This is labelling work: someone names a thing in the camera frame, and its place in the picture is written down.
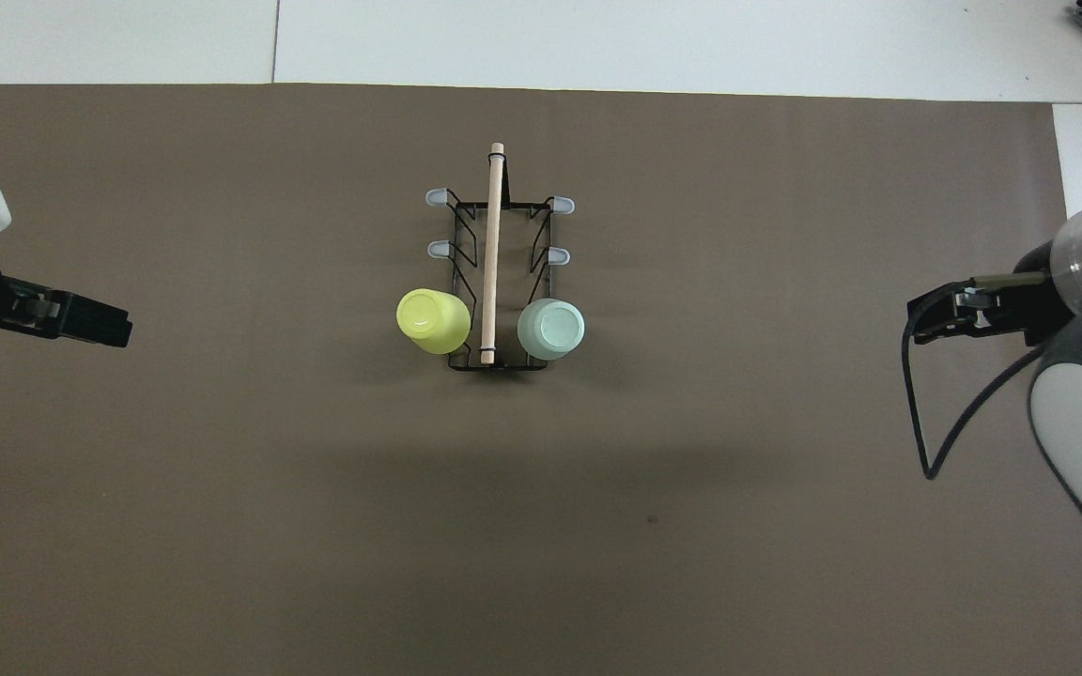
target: yellow-green cup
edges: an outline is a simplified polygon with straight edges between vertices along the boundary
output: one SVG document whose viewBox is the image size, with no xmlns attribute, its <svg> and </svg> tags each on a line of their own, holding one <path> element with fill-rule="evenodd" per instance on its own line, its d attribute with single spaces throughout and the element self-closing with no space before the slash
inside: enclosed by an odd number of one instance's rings
<svg viewBox="0 0 1082 676">
<path fill-rule="evenodd" d="M 459 349 L 470 334 L 470 310 L 462 299 L 432 288 L 417 288 L 399 301 L 395 309 L 399 331 L 434 355 Z"/>
</svg>

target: black wire rack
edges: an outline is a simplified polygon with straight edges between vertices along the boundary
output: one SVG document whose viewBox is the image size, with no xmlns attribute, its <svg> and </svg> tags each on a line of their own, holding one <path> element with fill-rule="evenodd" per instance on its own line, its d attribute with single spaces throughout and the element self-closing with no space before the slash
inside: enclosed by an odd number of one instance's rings
<svg viewBox="0 0 1082 676">
<path fill-rule="evenodd" d="M 470 317 L 477 317 L 478 295 L 475 294 L 474 288 L 470 287 L 462 268 L 478 268 L 478 235 L 474 231 L 473 223 L 478 218 L 478 210 L 487 210 L 487 202 L 462 200 L 449 188 L 430 189 L 424 200 L 430 206 L 448 207 L 448 210 L 453 213 L 453 237 L 430 243 L 428 255 L 450 261 L 452 265 L 450 292 L 469 305 Z M 558 213 L 570 213 L 573 210 L 573 201 L 568 197 L 550 196 L 542 202 L 512 201 L 507 182 L 507 163 L 506 161 L 503 163 L 502 209 L 527 211 L 530 223 L 536 223 L 540 217 L 537 236 L 532 237 L 532 248 L 529 250 L 529 274 L 532 275 L 533 282 L 526 304 L 532 303 L 537 299 L 553 296 L 553 268 L 566 265 L 570 261 L 570 253 L 566 249 L 559 249 L 553 244 L 555 202 L 562 203 L 562 210 Z M 544 295 L 538 295 L 538 291 L 542 290 L 542 282 L 544 282 Z M 446 355 L 446 364 L 453 371 L 463 372 L 541 371 L 545 366 L 549 366 L 545 359 L 533 358 L 528 353 L 525 353 L 523 363 L 505 362 L 505 360 L 500 359 L 497 353 L 494 363 L 490 364 L 478 363 L 477 359 L 472 359 L 472 355 L 475 354 L 477 350 L 470 345 L 470 339 L 467 339 L 459 349 Z"/>
</svg>

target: wooden handle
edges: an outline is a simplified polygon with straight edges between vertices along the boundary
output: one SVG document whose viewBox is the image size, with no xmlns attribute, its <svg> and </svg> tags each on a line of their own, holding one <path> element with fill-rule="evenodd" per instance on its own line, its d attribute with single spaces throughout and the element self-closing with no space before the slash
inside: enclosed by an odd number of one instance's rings
<svg viewBox="0 0 1082 676">
<path fill-rule="evenodd" d="M 490 178 L 487 185 L 487 250 L 481 274 L 481 363 L 494 363 L 494 284 L 499 278 L 499 211 L 503 207 L 503 144 L 490 145 Z"/>
</svg>

